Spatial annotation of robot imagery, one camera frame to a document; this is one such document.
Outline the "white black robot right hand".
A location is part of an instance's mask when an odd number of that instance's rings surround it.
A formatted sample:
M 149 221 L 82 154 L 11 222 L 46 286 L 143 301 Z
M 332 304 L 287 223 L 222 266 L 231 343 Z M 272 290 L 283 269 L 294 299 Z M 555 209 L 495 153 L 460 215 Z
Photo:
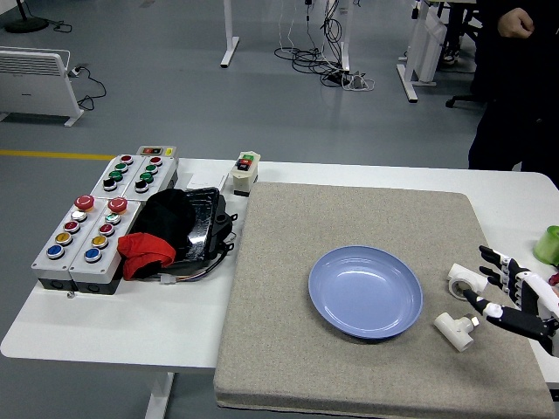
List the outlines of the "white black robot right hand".
M 499 287 L 514 304 L 499 305 L 473 290 L 463 291 L 466 300 L 489 323 L 511 333 L 537 341 L 550 355 L 558 355 L 558 295 L 556 288 L 535 272 L 521 267 L 515 259 L 481 245 L 481 257 L 498 271 L 485 266 L 480 272 L 491 285 Z

